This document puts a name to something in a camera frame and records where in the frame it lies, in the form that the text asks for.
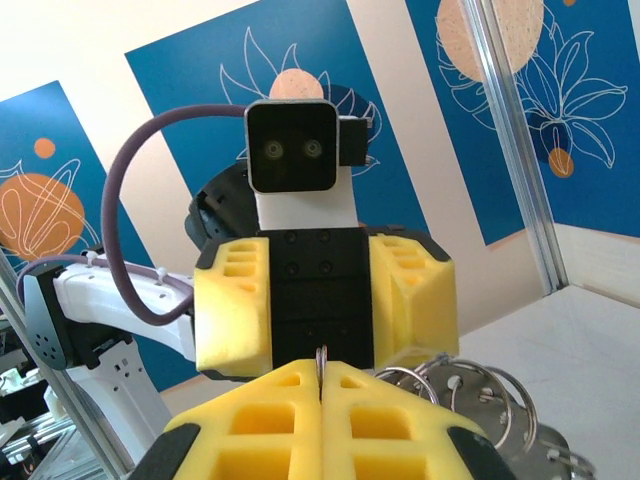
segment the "white table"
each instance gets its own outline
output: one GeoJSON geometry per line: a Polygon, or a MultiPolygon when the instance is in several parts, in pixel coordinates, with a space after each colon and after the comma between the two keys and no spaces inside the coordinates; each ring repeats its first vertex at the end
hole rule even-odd
{"type": "Polygon", "coordinates": [[[598,468],[640,478],[640,310],[566,288],[461,340],[461,355],[499,366],[529,390],[540,421],[598,468]]]}

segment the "black camera face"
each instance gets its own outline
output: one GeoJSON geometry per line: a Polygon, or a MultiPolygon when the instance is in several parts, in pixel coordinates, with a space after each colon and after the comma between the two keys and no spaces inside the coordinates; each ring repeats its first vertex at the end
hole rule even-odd
{"type": "Polygon", "coordinates": [[[259,102],[245,114],[249,180],[259,193],[329,190],[338,173],[338,112],[324,101],[259,102]]]}

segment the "screw hole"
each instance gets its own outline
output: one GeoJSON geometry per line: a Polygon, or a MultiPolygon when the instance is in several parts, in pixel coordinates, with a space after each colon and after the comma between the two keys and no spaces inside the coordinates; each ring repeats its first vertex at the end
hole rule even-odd
{"type": "Polygon", "coordinates": [[[460,375],[453,375],[449,377],[449,380],[447,380],[447,387],[452,391],[456,388],[462,387],[462,377],[460,375]]]}
{"type": "Polygon", "coordinates": [[[298,264],[294,262],[288,263],[284,269],[289,275],[296,275],[300,271],[298,264]]]}
{"type": "Polygon", "coordinates": [[[331,265],[331,262],[324,260],[322,262],[320,262],[320,265],[318,265],[318,268],[320,269],[320,273],[330,273],[331,270],[333,270],[333,265],[331,265]]]}

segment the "white wall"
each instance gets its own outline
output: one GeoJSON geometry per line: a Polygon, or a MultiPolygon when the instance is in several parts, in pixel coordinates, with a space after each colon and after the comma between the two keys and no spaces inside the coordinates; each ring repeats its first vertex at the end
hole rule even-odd
{"type": "MultiPolygon", "coordinates": [[[[108,169],[126,137],[151,116],[124,53],[248,3],[5,2],[0,100],[59,80],[108,169]]],[[[404,2],[348,4],[431,233],[457,264],[462,331],[540,298],[543,287],[526,235],[484,245],[404,2]]],[[[183,232],[190,198],[157,136],[130,169],[122,202],[153,262],[181,273],[193,268],[197,255],[183,232]],[[153,188],[145,188],[149,178],[153,188]],[[149,215],[150,205],[163,212],[162,224],[149,215]]]]}

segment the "purple cable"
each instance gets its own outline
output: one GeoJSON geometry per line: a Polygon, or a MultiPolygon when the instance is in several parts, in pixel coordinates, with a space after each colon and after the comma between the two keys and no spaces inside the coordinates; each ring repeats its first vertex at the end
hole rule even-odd
{"type": "MultiPolygon", "coordinates": [[[[24,277],[29,272],[33,271],[35,268],[39,267],[40,265],[45,265],[47,263],[60,263],[60,262],[87,264],[89,263],[89,258],[85,257],[84,255],[70,255],[70,254],[53,255],[51,257],[39,258],[29,263],[18,274],[18,281],[16,284],[18,298],[20,299],[23,305],[24,305],[24,277]]],[[[109,262],[104,258],[94,258],[91,264],[95,265],[96,267],[107,267],[107,268],[109,267],[109,262]]],[[[129,273],[133,273],[135,275],[141,275],[147,278],[153,278],[153,279],[158,278],[158,272],[156,272],[151,268],[143,267],[142,265],[136,265],[134,263],[127,263],[125,265],[127,268],[127,272],[129,273]]],[[[188,283],[183,282],[182,280],[178,280],[177,278],[171,277],[169,275],[165,276],[162,279],[162,281],[167,285],[174,287],[176,290],[186,294],[187,296],[191,295],[193,297],[193,287],[188,283]]]]}
{"type": "Polygon", "coordinates": [[[164,127],[192,118],[243,117],[245,107],[239,105],[193,105],[162,113],[140,126],[124,143],[109,170],[102,192],[102,244],[107,254],[113,281],[122,299],[140,320],[150,325],[168,325],[184,314],[193,304],[193,293],[173,310],[157,314],[142,301],[129,278],[120,246],[118,202],[124,175],[140,147],[164,127]]]}

